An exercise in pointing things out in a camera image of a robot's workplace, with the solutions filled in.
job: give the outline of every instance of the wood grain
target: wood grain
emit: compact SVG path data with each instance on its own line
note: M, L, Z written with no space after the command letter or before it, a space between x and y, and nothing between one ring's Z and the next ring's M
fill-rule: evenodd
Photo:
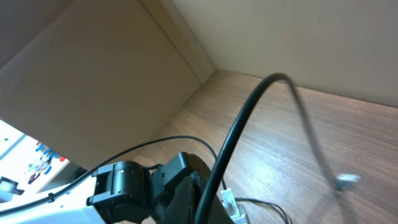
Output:
M189 134L219 151L248 94L260 81L220 71L201 87L156 138ZM279 204L294 223L398 223L398 109L299 88L320 144L335 173L362 180L346 196L355 213L341 212L309 149L287 87L276 83L254 110L224 175L235 197ZM147 146L134 158L149 166L185 151L210 167L205 147L187 140ZM252 223L282 223L269 209L245 203Z

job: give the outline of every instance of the cable connector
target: cable connector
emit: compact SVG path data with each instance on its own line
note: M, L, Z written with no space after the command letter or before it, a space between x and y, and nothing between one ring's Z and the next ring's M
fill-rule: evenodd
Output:
M361 177L356 174L339 174L336 178L335 189L338 191L351 190L360 179Z
M224 208L234 223L250 224L249 217L243 205L237 205L230 188L221 191Z

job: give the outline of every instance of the beige wall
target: beige wall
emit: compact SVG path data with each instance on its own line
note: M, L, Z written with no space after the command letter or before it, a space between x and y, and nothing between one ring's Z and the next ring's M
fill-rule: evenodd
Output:
M90 168L151 138L200 84L141 2L77 1L0 69L0 117Z
M219 68L398 106L398 1L173 1Z
M0 68L74 0L1 0Z

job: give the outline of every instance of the cable plug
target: cable plug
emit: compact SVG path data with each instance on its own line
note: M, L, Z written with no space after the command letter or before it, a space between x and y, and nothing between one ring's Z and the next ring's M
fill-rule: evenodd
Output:
M237 205L234 194L230 188L221 191L224 208L229 217L238 224L250 224L249 217L243 205Z

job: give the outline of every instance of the black cable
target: black cable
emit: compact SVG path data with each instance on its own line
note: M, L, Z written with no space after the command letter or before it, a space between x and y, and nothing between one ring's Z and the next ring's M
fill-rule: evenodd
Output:
M198 141L198 142L202 143L203 145L205 145L212 152L212 154L215 155L214 150L210 147L209 144L207 144L207 142L205 142L204 140L202 140L200 138L196 138L196 137L193 137L193 136L171 136L171 137L167 137L167 138L161 138L161 139L152 140L152 141L145 142L145 143L139 144L137 146L131 147L129 149L126 149L125 151L120 152L120 153L116 154L115 156L110 157L109 159L107 159L104 162L102 162L99 165L97 165L95 168L93 168L93 169L87 171L86 173L84 173L82 176L80 176L79 178L74 180L72 183L70 183L68 186L64 187L62 190L59 190L58 192L56 192L54 194L51 193L50 196L44 197L42 199L38 199L38 200L36 200L34 202L30 202L30 203L27 203L25 205L20 205L18 207L9 208L7 210L0 211L0 216L7 215L7 214L12 213L12 212L18 212L20 210L24 210L24 209L27 209L27 208L30 208L30 207L34 207L34 206L40 205L40 204L45 203L45 202L51 202L51 201L55 200L56 198L58 198L59 196L63 195L64 193L68 192L72 188L74 188L77 184L79 184L82 180L86 179L95 170L97 170L101 166L111 162L112 160L118 158L119 156L121 156L123 154L126 154L128 152L131 152L131 151L133 151L135 149L138 149L140 147L144 147L144 146L147 146L147 145L150 145L150 144L153 144L153 143L166 141L166 140L171 140L171 139L192 139L192 140Z
M305 109L300 99L299 93L297 93L295 89L294 82L283 73L275 73L263 79L263 81L260 82L260 84L258 84L258 86L253 90L253 92L250 94L249 98L246 100L243 107L241 108L241 111L236 117L231 129L229 130L229 133L219 153L216 164L213 166L213 170L210 174L208 183L199 201L194 224L207 223L211 203L213 202L213 199L217 193L220 181L224 175L228 162L231 159L235 146L238 143L243 128L250 117L250 114L252 113L260 97L268 89L268 87L271 86L274 82L280 80L284 80L287 82L289 89L293 94L299 113L302 117L302 123L304 125L304 129L310 142L313 154L315 155L318 164L321 167L323 176L328 181L329 186L333 189L334 175L331 172L330 166L328 165L325 156L323 155L323 152L320 150L319 143L313 133L312 125L307 115L307 110Z
M288 218L288 216L286 215L286 213L285 213L285 211L279 206L279 205L277 205L277 204L274 204L274 203L270 203L270 202L265 202L265 201L262 201L262 200L258 200L258 199L254 199L254 198L235 198L235 201L237 201L237 202L244 202L244 201L247 201L247 202L252 202L252 203L263 203L264 205L268 205L271 209L273 209L275 212L277 212L278 213L278 215L283 219L283 221L284 221L284 223L285 224L289 224L289 218Z

